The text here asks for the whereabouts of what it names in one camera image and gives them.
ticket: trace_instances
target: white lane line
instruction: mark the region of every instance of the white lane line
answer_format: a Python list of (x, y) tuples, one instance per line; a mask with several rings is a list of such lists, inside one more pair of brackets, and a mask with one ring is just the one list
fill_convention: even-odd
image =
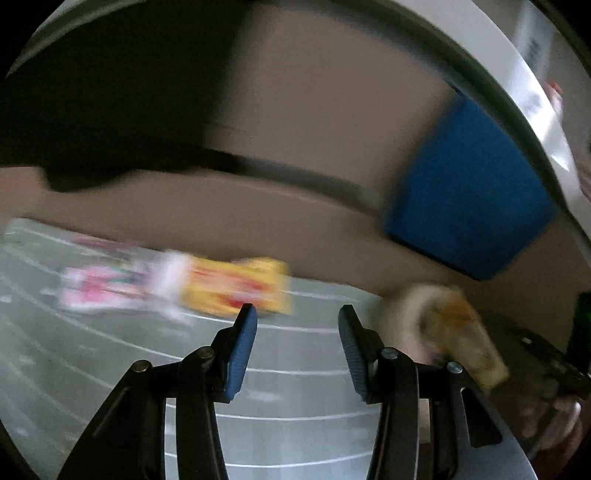
[[(355, 455), (347, 455), (344, 457), (330, 458), (328, 460), (318, 460), (316, 462), (302, 462), (302, 463), (281, 463), (279, 465), (244, 465), (241, 463), (226, 463), (226, 466), (233, 466), (237, 468), (295, 468), (299, 466), (311, 466), (311, 465), (327, 465), (328, 463), (339, 463), (346, 462), (347, 460), (355, 460), (357, 458), (363, 458), (371, 456), (373, 452), (356, 453)], [(175, 453), (165, 453), (166, 456), (177, 458)]]
[(14, 230), (19, 230), (21, 232), (26, 232), (26, 233), (30, 233), (32, 235), (37, 235), (37, 236), (40, 236), (41, 238), (44, 238), (46, 240), (51, 240), (52, 242), (55, 242), (57, 244), (68, 245), (70, 247), (76, 247), (76, 248), (79, 248), (80, 250), (84, 250), (86, 252), (92, 253), (93, 255), (96, 255), (98, 257), (108, 257), (107, 254), (104, 254), (103, 252), (99, 252), (98, 250), (94, 250), (92, 248), (85, 247), (84, 245), (78, 245), (75, 242), (69, 242), (68, 240), (63, 240), (63, 239), (55, 237), (55, 236), (47, 235), (46, 233), (36, 232), (35, 230), (31, 230), (31, 229), (23, 227), (23, 226), (13, 226), (7, 232), (7, 234), (9, 235), (11, 233), (14, 233), (13, 232)]
[(91, 380), (95, 383), (98, 383), (101, 387), (108, 388), (109, 390), (112, 390), (113, 388), (115, 388), (114, 385), (108, 384), (104, 380), (101, 380), (100, 378), (96, 378), (95, 376), (90, 375), (87, 372), (84, 372), (84, 370), (81, 370), (78, 367), (68, 363), (62, 357), (50, 352), (45, 347), (43, 347), (40, 343), (38, 343), (36, 340), (29, 337), (20, 327), (16, 326), (14, 323), (12, 323), (10, 320), (8, 320), (8, 318), (4, 314), (0, 313), (0, 318), (2, 318), (4, 323), (6, 323), (10, 328), (12, 328), (12, 330), (17, 332), (18, 335), (20, 335), (22, 338), (24, 338), (27, 342), (29, 342), (37, 350), (39, 350), (44, 355), (47, 355), (49, 358), (55, 360), (56, 362), (58, 362), (62, 366), (66, 367), (69, 370), (72, 370), (73, 372), (76, 372), (76, 373), (82, 375), (83, 377), (88, 378), (89, 380)]
[(8, 395), (6, 395), (4, 392), (0, 391), (0, 395), (4, 398), (4, 400), (6, 401), (6, 403), (8, 403), (14, 410), (16, 410), (18, 412), (19, 415), (22, 416), (22, 418), (25, 419), (25, 421), (31, 426), (33, 427), (33, 429), (40, 434), (41, 437), (45, 438), (45, 440), (47, 441), (47, 443), (49, 443), (49, 445), (52, 445), (52, 447), (54, 447), (58, 452), (62, 453), (63, 455), (67, 455), (68, 452), (59, 444), (57, 443), (53, 438), (51, 438), (47, 433), (45, 433), (43, 430), (41, 430), (41, 428), (39, 427), (39, 425), (37, 425), (34, 421), (32, 421), (29, 417), (27, 417), (15, 404), (14, 402), (8, 397)]
[[(81, 330), (84, 330), (85, 332), (92, 333), (94, 335), (106, 338), (107, 340), (111, 340), (112, 342), (119, 343), (121, 345), (125, 345), (125, 346), (131, 347), (131, 348), (135, 348), (137, 350), (140, 350), (140, 351), (143, 351), (146, 353), (160, 355), (160, 356), (170, 358), (172, 360), (177, 360), (177, 361), (183, 359), (183, 357), (180, 357), (180, 356), (170, 355), (169, 353), (159, 352), (157, 350), (152, 350), (150, 348), (146, 348), (141, 345), (136, 345), (135, 343), (126, 342), (125, 340), (122, 340), (121, 338), (118, 338), (116, 336), (113, 336), (108, 333), (101, 332), (99, 330), (95, 330), (94, 328), (88, 327), (84, 323), (78, 322), (77, 320), (75, 320), (71, 317), (68, 317), (66, 315), (62, 315), (60, 312), (52, 309), (48, 305), (44, 304), (42, 301), (37, 300), (35, 297), (33, 297), (32, 295), (30, 295), (26, 291), (24, 291), (21, 287), (17, 286), (17, 284), (15, 284), (14, 282), (12, 282), (8, 278), (6, 278), (6, 276), (4, 276), (3, 273), (0, 273), (0, 280), (2, 280), (2, 282), (4, 282), (8, 286), (8, 288), (10, 288), (13, 292), (17, 293), (18, 295), (20, 295), (26, 301), (29, 301), (33, 305), (36, 305), (37, 307), (41, 308), (42, 310), (45, 310), (47, 313), (59, 318), (60, 320), (63, 320), (66, 323), (69, 323), (70, 325), (78, 327)], [(256, 372), (256, 373), (302, 375), (302, 376), (322, 376), (322, 377), (332, 376), (332, 375), (348, 375), (349, 374), (348, 370), (301, 371), (301, 370), (273, 370), (273, 369), (267, 369), (267, 368), (250, 368), (250, 367), (247, 367), (246, 371), (247, 372)]]
[(356, 299), (352, 299), (350, 297), (346, 297), (344, 295), (330, 295), (330, 294), (322, 294), (322, 293), (311, 293), (311, 292), (306, 292), (306, 291), (292, 291), (292, 290), (280, 290), (280, 292), (288, 293), (289, 295), (293, 295), (294, 297), (308, 297), (311, 299), (341, 300), (341, 301), (354, 301), (354, 302), (359, 301)]
[[(167, 403), (168, 408), (177, 408), (176, 405)], [(264, 421), (315, 421), (315, 420), (338, 420), (338, 419), (352, 419), (355, 417), (365, 417), (369, 415), (376, 415), (379, 413), (378, 408), (372, 410), (352, 411), (349, 413), (336, 413), (334, 415), (320, 415), (316, 417), (247, 417), (244, 415), (228, 415), (225, 413), (216, 413), (216, 417), (221, 419), (238, 419), (238, 420), (264, 420)]]
[(50, 268), (47, 268), (45, 265), (41, 265), (40, 263), (34, 261), (31, 257), (26, 256), (25, 254), (19, 252), (13, 247), (5, 246), (4, 251), (11, 254), (13, 257), (17, 257), (19, 260), (25, 262), (27, 265), (38, 268), (39, 270), (44, 271), (45, 273), (57, 275), (58, 277), (61, 276), (59, 272), (51, 270)]
[(119, 343), (119, 344), (125, 345), (125, 346), (129, 346), (131, 348), (135, 348), (135, 349), (141, 350), (146, 353), (153, 353), (154, 355), (160, 355), (160, 356), (163, 356), (166, 358), (171, 358), (172, 360), (182, 360), (183, 359), (180, 356), (169, 355), (168, 353), (159, 352), (157, 350), (152, 350), (151, 348), (146, 348), (141, 345), (136, 345), (135, 343), (126, 342), (125, 340), (122, 340), (121, 338), (118, 338), (113, 335), (109, 335), (108, 333), (101, 332), (99, 330), (95, 330), (94, 328), (88, 327), (87, 325), (84, 325), (84, 323), (78, 322), (77, 320), (74, 320), (71, 317), (67, 317), (66, 315), (62, 315), (60, 312), (52, 309), (48, 305), (44, 304), (42, 301), (39, 301), (35, 297), (29, 295), (21, 287), (18, 287), (15, 283), (13, 283), (8, 278), (6, 278), (2, 273), (0, 273), (0, 280), (2, 280), (8, 286), (8, 288), (10, 288), (13, 292), (17, 293), (18, 295), (20, 295), (26, 301), (31, 302), (33, 305), (41, 308), (42, 310), (45, 310), (47, 313), (59, 318), (60, 320), (63, 320), (66, 323), (69, 323), (70, 325), (78, 327), (79, 329), (84, 330), (85, 332), (92, 333), (94, 335), (106, 338), (107, 340), (111, 340), (112, 342)]
[(268, 368), (247, 368), (247, 372), (262, 374), (302, 375), (309, 377), (332, 377), (335, 375), (349, 375), (349, 370), (272, 370)]
[[(234, 320), (224, 320), (224, 319), (219, 319), (219, 318), (215, 318), (215, 317), (210, 317), (207, 315), (199, 315), (197, 313), (187, 312), (186, 310), (183, 310), (182, 314), (186, 315), (187, 317), (208, 320), (210, 322), (226, 323), (229, 325), (234, 324)], [(272, 325), (270, 323), (259, 323), (257, 328), (260, 328), (262, 330), (265, 330), (265, 329), (267, 329), (267, 330), (285, 330), (288, 332), (301, 332), (301, 333), (329, 333), (329, 334), (339, 333), (339, 330), (336, 328), (290, 327), (290, 326), (284, 326), (284, 325)]]
[[(5, 247), (4, 250), (6, 250), (6, 252), (8, 252), (9, 254), (19, 258), (20, 260), (22, 260), (23, 262), (25, 262), (26, 264), (28, 264), (32, 267), (38, 268), (39, 270), (49, 273), (51, 275), (61, 276), (61, 274), (59, 272), (57, 272), (55, 270), (51, 270), (51, 269), (45, 267), (44, 265), (41, 265), (40, 263), (34, 261), (32, 258), (24, 255), (21, 252), (16, 251), (12, 247)], [(182, 311), (182, 314), (186, 315), (187, 317), (208, 320), (210, 322), (226, 323), (228, 325), (234, 324), (233, 320), (224, 320), (224, 319), (219, 319), (219, 318), (215, 318), (215, 317), (210, 317), (207, 315), (199, 315), (197, 313), (187, 312), (186, 310)], [(262, 330), (284, 330), (286, 332), (318, 333), (318, 334), (329, 334), (329, 335), (336, 335), (339, 333), (339, 330), (336, 328), (292, 327), (292, 326), (287, 326), (287, 325), (273, 325), (271, 323), (259, 323), (258, 328), (260, 328)]]
[(10, 370), (12, 370), (12, 372), (18, 378), (20, 378), (24, 383), (26, 383), (31, 390), (34, 390), (41, 398), (43, 398), (47, 402), (51, 403), (51, 405), (53, 405), (57, 410), (59, 410), (60, 412), (64, 413), (65, 415), (68, 415), (68, 416), (72, 417), (73, 419), (79, 421), (80, 423), (82, 423), (84, 425), (87, 425), (88, 424), (88, 422), (89, 422), (88, 420), (83, 419), (82, 417), (80, 417), (76, 413), (72, 412), (66, 406), (62, 405), (62, 403), (58, 402), (55, 398), (53, 398), (51, 395), (45, 393), (42, 389), (40, 389), (39, 386), (33, 380), (31, 380), (25, 374), (23, 374), (18, 368), (16, 368), (11, 363), (10, 360), (8, 360), (1, 353), (0, 353), (0, 359), (2, 360), (3, 363), (5, 363), (8, 366), (8, 368)]

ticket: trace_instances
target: blue container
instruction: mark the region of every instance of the blue container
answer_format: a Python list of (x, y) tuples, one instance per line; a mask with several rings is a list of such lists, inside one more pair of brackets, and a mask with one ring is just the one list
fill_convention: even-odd
[(513, 140), (460, 95), (411, 167), (385, 230), (486, 280), (542, 233), (553, 214), (552, 200)]

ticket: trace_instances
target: blue gripper pad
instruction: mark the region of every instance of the blue gripper pad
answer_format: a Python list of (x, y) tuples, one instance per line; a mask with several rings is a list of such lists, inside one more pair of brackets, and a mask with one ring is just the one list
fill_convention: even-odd
[(242, 388), (242, 380), (246, 373), (246, 365), (251, 356), (252, 345), (255, 341), (257, 316), (256, 308), (250, 306), (244, 313), (242, 328), (236, 338), (234, 349), (228, 361), (228, 376), (224, 385), (224, 396), (231, 401)]

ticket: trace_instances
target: blurry toy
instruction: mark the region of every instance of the blurry toy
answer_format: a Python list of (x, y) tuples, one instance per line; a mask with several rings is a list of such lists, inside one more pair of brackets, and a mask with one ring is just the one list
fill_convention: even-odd
[(245, 303), (261, 312), (289, 313), (287, 274), (287, 265), (271, 258), (230, 263), (189, 257), (181, 303), (220, 316), (236, 315)]
[(384, 343), (416, 362), (460, 362), (485, 391), (509, 376), (478, 313), (456, 288), (428, 284), (406, 288), (387, 301), (373, 327)]
[(139, 261), (66, 268), (59, 300), (62, 308), (76, 312), (141, 309), (147, 285), (148, 267)]

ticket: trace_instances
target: metal screw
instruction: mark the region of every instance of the metal screw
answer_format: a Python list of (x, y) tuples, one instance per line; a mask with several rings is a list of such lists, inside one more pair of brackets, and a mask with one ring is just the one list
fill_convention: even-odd
[(210, 346), (202, 346), (197, 349), (197, 356), (203, 360), (207, 360), (215, 355), (215, 351)]
[(464, 370), (464, 367), (462, 367), (457, 362), (449, 362), (447, 364), (447, 371), (450, 372), (450, 373), (452, 373), (452, 374), (462, 373), (462, 370)]
[(396, 360), (398, 358), (398, 350), (391, 346), (387, 346), (386, 348), (382, 348), (380, 355), (386, 360)]
[(151, 366), (152, 366), (152, 364), (150, 362), (148, 362), (147, 360), (138, 360), (137, 362), (134, 362), (133, 365), (131, 365), (131, 369), (134, 372), (137, 372), (140, 374), (142, 372), (145, 372)]

